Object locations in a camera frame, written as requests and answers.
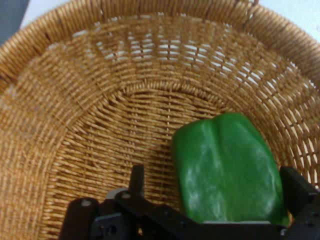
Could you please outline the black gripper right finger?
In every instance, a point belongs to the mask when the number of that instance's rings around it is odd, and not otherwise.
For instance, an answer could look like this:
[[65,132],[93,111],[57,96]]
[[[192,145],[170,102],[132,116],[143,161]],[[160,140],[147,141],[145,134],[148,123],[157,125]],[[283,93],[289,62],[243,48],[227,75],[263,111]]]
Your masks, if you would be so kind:
[[282,166],[280,177],[284,203],[293,216],[285,231],[285,240],[318,240],[320,238],[320,192],[295,168]]

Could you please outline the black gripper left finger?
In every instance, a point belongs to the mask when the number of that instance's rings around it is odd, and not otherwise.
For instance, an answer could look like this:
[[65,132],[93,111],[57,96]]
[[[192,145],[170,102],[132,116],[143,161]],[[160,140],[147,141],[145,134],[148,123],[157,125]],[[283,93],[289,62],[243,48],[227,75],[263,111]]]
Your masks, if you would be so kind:
[[194,240],[200,226],[165,204],[144,198],[144,166],[132,167],[128,189],[99,203],[78,198],[67,207],[60,240]]

